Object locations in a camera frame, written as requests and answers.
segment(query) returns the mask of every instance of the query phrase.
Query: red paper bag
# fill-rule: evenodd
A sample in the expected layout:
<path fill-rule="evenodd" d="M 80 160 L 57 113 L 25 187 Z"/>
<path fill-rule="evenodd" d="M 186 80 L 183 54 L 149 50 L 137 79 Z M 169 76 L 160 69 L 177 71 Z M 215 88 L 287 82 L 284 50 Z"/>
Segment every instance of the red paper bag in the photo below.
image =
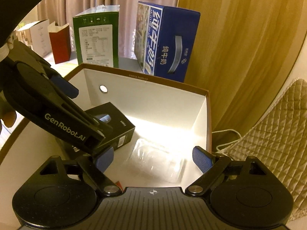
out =
<path fill-rule="evenodd" d="M 56 26 L 55 22 L 48 26 L 50 42 L 56 64 L 70 60 L 72 49 L 70 47 L 69 23 Z"/>

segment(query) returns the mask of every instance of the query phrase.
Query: white cable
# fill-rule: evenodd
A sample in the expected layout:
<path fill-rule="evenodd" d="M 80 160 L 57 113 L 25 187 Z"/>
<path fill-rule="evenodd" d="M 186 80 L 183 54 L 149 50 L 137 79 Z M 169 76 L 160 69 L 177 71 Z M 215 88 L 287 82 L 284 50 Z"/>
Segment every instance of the white cable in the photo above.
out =
<path fill-rule="evenodd" d="M 234 129 L 227 129 L 227 130 L 221 130 L 221 131 L 213 131 L 212 134 L 213 134 L 213 133 L 218 133 L 218 132 L 225 132 L 225 131 L 233 131 L 233 132 L 237 133 L 237 134 L 240 136 L 240 138 L 237 139 L 237 140 L 234 140 L 234 141 L 232 141 L 232 142 L 226 143 L 226 144 L 220 144 L 220 145 L 218 145 L 218 146 L 216 147 L 216 150 L 217 150 L 217 151 L 220 151 L 219 147 L 222 147 L 222 146 L 225 146 L 225 145 L 229 145 L 229 144 L 233 144 L 233 143 L 239 141 L 239 140 L 242 138 L 241 134 L 240 134 L 239 132 L 237 132 L 236 130 L 234 130 Z"/>

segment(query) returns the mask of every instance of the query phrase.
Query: blue gripper pad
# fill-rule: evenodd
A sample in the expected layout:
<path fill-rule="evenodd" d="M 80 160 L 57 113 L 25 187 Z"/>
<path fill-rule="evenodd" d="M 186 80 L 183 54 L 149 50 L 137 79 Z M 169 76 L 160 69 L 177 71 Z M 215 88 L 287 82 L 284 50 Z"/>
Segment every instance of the blue gripper pad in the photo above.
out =
<path fill-rule="evenodd" d="M 58 88 L 61 89 L 64 94 L 70 98 L 76 98 L 79 95 L 79 90 L 59 75 L 53 75 L 50 80 Z"/>
<path fill-rule="evenodd" d="M 192 158 L 197 167 L 204 173 L 206 173 L 212 166 L 212 159 L 201 152 L 197 147 L 193 148 Z"/>
<path fill-rule="evenodd" d="M 105 172 L 105 170 L 110 166 L 110 164 L 113 162 L 114 159 L 114 149 L 113 147 L 108 149 L 106 152 L 101 154 L 96 159 L 96 167 L 99 169 L 102 173 Z"/>

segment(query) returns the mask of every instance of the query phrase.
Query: white paper box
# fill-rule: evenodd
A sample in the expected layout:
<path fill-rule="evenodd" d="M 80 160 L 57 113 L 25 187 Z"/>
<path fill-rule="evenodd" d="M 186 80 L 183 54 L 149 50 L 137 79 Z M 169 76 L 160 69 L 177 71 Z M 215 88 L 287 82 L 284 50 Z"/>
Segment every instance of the white paper box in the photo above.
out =
<path fill-rule="evenodd" d="M 30 47 L 39 56 L 44 57 L 52 51 L 48 33 L 49 19 L 26 24 L 18 29 L 18 40 Z"/>
<path fill-rule="evenodd" d="M 192 149 L 199 145 L 211 151 L 208 91 L 155 76 L 90 64 L 81 64 L 66 78 L 79 89 L 74 102 L 83 110 L 110 101 L 136 126 L 132 141 L 115 151 L 114 161 L 105 172 L 108 178 L 120 181 L 123 187 L 181 186 L 184 190 L 202 175 L 192 161 Z M 107 87 L 108 92 L 102 93 L 100 85 Z M 180 183 L 140 179 L 123 169 L 139 138 L 168 147 L 186 159 Z M 1 230 L 19 227 L 11 205 L 13 195 L 51 155 L 63 158 L 55 137 L 27 119 L 0 150 Z"/>

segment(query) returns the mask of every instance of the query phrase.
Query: black product box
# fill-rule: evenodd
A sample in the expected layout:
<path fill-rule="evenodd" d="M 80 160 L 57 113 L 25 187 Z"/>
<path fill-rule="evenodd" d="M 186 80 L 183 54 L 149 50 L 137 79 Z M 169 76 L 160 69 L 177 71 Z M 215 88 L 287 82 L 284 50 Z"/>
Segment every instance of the black product box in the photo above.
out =
<path fill-rule="evenodd" d="M 107 123 L 113 128 L 113 131 L 105 136 L 105 140 L 94 151 L 92 155 L 94 163 L 96 163 L 97 159 L 111 147 L 117 150 L 131 141 L 135 126 L 111 102 L 96 106 L 85 112 Z M 74 160 L 81 155 L 89 155 L 65 142 L 63 142 L 61 146 L 63 147 L 66 158 L 70 160 Z"/>

